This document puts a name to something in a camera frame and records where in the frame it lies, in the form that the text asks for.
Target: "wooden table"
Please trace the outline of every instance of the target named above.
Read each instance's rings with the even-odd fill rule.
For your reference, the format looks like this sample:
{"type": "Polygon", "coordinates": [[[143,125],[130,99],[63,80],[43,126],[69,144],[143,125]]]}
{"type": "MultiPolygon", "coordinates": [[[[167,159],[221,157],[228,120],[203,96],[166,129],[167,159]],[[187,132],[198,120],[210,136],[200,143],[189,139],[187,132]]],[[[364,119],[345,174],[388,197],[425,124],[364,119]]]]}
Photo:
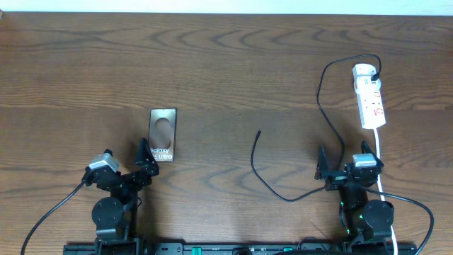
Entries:
{"type": "MultiPolygon", "coordinates": [[[[17,254],[30,228],[74,189],[107,147],[124,172],[147,136],[151,108],[177,108],[174,164],[141,192],[139,231],[152,240],[297,242],[344,237],[337,193],[297,203],[315,181],[318,145],[340,147],[316,105],[332,60],[382,58],[387,124],[379,129],[385,191],[435,214],[424,254],[453,249],[453,18],[5,13],[0,20],[0,250],[17,254]]],[[[321,102],[346,143],[363,130],[351,68],[332,66],[321,102]]],[[[96,237],[91,208],[108,193],[82,188],[33,235],[27,254],[61,254],[96,237]]],[[[399,241],[421,243],[426,212],[395,205],[399,241]]]]}

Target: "white power strip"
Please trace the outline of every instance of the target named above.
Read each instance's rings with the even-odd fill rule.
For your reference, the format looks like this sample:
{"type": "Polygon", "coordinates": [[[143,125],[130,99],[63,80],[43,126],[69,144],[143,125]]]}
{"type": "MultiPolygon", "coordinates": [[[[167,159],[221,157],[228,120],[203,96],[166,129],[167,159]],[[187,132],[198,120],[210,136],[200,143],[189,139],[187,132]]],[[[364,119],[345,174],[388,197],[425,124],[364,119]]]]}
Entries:
{"type": "Polygon", "coordinates": [[[381,80],[372,81],[376,68],[370,64],[356,64],[352,73],[362,128],[375,129],[382,126],[385,124],[385,116],[380,91],[381,80]]]}

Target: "power strip switch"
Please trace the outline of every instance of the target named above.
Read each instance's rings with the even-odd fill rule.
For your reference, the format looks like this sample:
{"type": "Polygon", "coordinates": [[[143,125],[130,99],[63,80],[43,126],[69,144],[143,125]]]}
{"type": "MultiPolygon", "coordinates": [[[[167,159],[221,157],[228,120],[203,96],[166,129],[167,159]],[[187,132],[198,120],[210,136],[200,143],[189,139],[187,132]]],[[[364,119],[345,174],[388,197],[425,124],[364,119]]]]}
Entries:
{"type": "Polygon", "coordinates": [[[376,68],[370,64],[356,64],[352,68],[354,90],[359,103],[362,128],[375,129],[385,124],[384,105],[381,98],[381,80],[372,81],[376,68]]]}

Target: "wood grain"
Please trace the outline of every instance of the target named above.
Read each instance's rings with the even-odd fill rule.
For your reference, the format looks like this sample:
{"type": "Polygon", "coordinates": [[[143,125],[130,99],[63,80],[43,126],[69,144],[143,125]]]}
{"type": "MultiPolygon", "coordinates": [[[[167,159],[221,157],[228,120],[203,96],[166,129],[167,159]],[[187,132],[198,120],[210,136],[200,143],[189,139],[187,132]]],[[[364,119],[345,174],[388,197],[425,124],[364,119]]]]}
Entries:
{"type": "MultiPolygon", "coordinates": [[[[30,228],[106,147],[133,170],[151,108],[178,108],[176,162],[141,196],[139,230],[187,242],[297,242],[345,235],[338,195],[283,203],[250,169],[294,197],[313,180],[317,147],[338,142],[317,110],[323,67],[350,55],[382,58],[387,125],[384,188],[435,214],[424,254],[450,254],[453,18],[6,13],[0,20],[0,250],[17,254],[30,228]]],[[[374,63],[373,59],[364,59],[374,63]]],[[[332,66],[321,102],[347,147],[373,145],[360,128],[350,69],[332,66]]],[[[92,242],[83,188],[37,230],[28,254],[92,242]]],[[[428,216],[393,200],[398,240],[419,244],[428,216]]]]}

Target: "green component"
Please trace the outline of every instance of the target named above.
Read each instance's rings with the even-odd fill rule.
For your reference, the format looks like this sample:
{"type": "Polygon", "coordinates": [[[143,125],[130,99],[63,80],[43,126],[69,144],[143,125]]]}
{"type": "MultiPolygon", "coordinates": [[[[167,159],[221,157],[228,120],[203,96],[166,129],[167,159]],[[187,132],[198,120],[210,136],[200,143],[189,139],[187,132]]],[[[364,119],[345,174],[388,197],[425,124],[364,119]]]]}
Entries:
{"type": "Polygon", "coordinates": [[[201,248],[193,247],[192,255],[201,255],[201,248]]]}

